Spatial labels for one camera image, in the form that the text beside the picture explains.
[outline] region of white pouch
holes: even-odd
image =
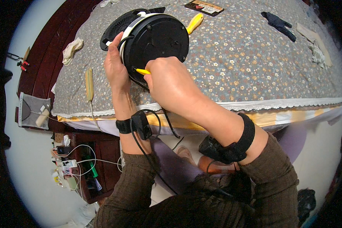
[[[18,125],[20,127],[37,127],[48,130],[48,118],[45,119],[40,127],[36,124],[36,120],[42,113],[42,106],[50,111],[51,99],[37,98],[21,92],[19,97]]]

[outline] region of fan grille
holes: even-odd
[[[125,29],[127,29],[128,25],[130,25],[135,19],[137,19],[139,16],[134,14],[127,14],[124,16],[121,16],[115,21],[115,23],[112,23],[107,31],[106,38],[109,41],[113,41],[116,35],[118,35],[120,32],[124,32]]]

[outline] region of gray floral blanket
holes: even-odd
[[[230,110],[286,108],[342,102],[342,52],[323,25],[307,16],[307,5],[293,0],[207,1],[224,8],[216,17],[204,15],[202,24],[189,36],[189,53],[184,62],[200,90]],[[85,71],[93,69],[96,116],[114,114],[112,89],[99,46],[105,29],[117,17],[137,8],[166,7],[165,13],[184,25],[198,12],[185,8],[187,1],[123,0],[95,7],[78,30],[84,40],[69,66],[61,69],[55,88],[53,115],[90,116],[86,102]],[[293,43],[268,25],[260,12],[271,12],[292,24]],[[328,70],[312,62],[306,38],[296,23],[317,32],[329,51],[333,66]],[[149,93],[132,84],[132,99],[139,108],[159,110]]]

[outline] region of bed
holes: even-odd
[[[83,100],[83,70],[91,66],[95,72],[94,115],[104,132],[118,135],[111,88],[102,67],[106,53],[99,47],[104,30],[118,16],[135,8],[166,7],[165,13],[184,24],[197,12],[185,8],[187,2],[182,1],[123,0],[104,8],[96,5],[100,1],[81,2],[66,1],[48,21],[28,56],[31,67],[21,75],[18,94],[51,98],[51,113],[59,121],[50,120],[51,131],[68,130],[69,126],[97,130],[90,107]],[[203,93],[229,110],[245,112],[256,124],[271,131],[296,121],[327,121],[342,115],[342,53],[324,26],[306,16],[303,2],[209,3],[225,10],[216,17],[205,15],[203,23],[190,35],[185,61]],[[262,11],[290,22],[296,42],[269,26],[260,15]],[[296,22],[322,37],[333,66],[326,70],[311,61],[311,51],[306,38],[296,31]],[[83,48],[74,54],[69,66],[63,66],[62,50],[77,37],[84,39]],[[160,111],[159,105],[137,85],[133,84],[131,90],[137,108]],[[164,114],[159,112],[159,116],[161,133],[172,134]],[[169,113],[169,117],[179,135],[206,133],[175,114]],[[158,127],[154,116],[147,118],[152,127]]]

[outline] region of purple pants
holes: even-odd
[[[286,131],[278,137],[279,143],[285,153],[289,156],[291,163],[293,163],[300,154],[306,136],[306,128],[303,125],[294,124],[288,126]],[[203,173],[199,168],[180,158],[160,139],[152,140],[151,146],[152,151],[160,159],[161,177],[178,194],[184,192],[187,186],[195,180],[195,177]],[[157,175],[155,181],[169,193],[174,194]]]
[[[152,151],[160,159],[161,177],[178,194],[181,194],[194,181],[197,175],[203,173],[199,168],[180,158],[160,139],[152,140],[151,146]],[[174,194],[157,175],[155,181],[169,193]]]

